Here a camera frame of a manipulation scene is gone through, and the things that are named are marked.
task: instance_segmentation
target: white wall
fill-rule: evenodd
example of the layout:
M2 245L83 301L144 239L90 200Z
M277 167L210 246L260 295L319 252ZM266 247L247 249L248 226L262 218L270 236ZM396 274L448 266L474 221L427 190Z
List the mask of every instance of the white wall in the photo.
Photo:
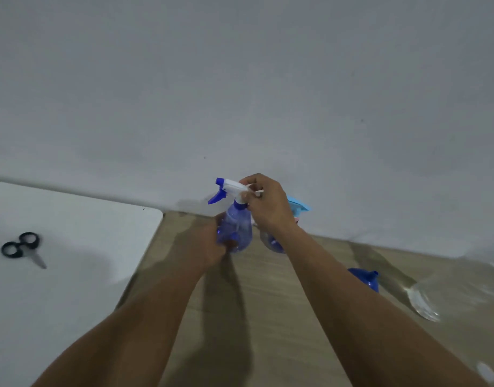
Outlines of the white wall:
M1 180L211 214L258 171L314 234L493 235L494 0L0 0Z

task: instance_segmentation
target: scissors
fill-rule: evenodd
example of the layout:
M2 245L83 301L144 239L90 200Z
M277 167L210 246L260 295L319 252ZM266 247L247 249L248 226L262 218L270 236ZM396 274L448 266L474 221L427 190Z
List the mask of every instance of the scissors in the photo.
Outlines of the scissors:
M1 246L1 253L7 258L21 258L25 255L21 247L25 246L30 250L27 254L30 255L32 261L40 268L46 269L46 264L35 251L41 242L39 235L34 232L25 232L19 235L18 239L19 243L16 243L15 241L8 241Z

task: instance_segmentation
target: wooden table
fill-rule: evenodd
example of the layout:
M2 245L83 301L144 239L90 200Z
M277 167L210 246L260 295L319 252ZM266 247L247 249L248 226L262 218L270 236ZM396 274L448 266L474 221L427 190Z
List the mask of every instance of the wooden table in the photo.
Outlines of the wooden table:
M150 286L182 233L207 217L170 212L131 281L124 300ZM315 239L346 267L380 274L380 293L474 367L494 370L494 307L457 321L420 318L404 288L452 260ZM222 261L198 283L160 383L179 386L350 386L285 255L268 250L254 228L247 250Z

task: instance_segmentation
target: scissor blade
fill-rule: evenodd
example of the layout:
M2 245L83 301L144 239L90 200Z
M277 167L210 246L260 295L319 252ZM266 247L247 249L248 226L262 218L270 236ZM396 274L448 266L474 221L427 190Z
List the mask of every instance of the scissor blade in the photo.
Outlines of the scissor blade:
M39 266L41 269L46 269L45 261L41 258L41 256L38 253L36 253L36 252L30 252L30 253L28 253L28 255L30 256L30 259L37 266Z

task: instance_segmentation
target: blue spray bottle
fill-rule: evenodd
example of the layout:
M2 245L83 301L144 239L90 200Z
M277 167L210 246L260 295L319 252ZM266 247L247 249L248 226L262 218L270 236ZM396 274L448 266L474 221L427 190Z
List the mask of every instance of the blue spray bottle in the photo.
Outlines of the blue spray bottle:
M290 196L288 197L288 203L290 204L290 208L292 209L293 217L296 223L299 222L299 216L301 215L301 212L309 212L311 210L310 207ZM263 244L270 250L284 254L282 246L274 238L274 236L265 231L261 231L259 237L261 238Z
M217 241L223 243L226 240L233 240L237 246L230 251L242 251L252 240L252 224L250 211L247 209L247 201L241 198L240 193L250 189L241 183L224 178L217 178L216 183L220 190L208 201L208 205L224 199L228 194L235 197L235 201L227 209L225 218L218 227Z

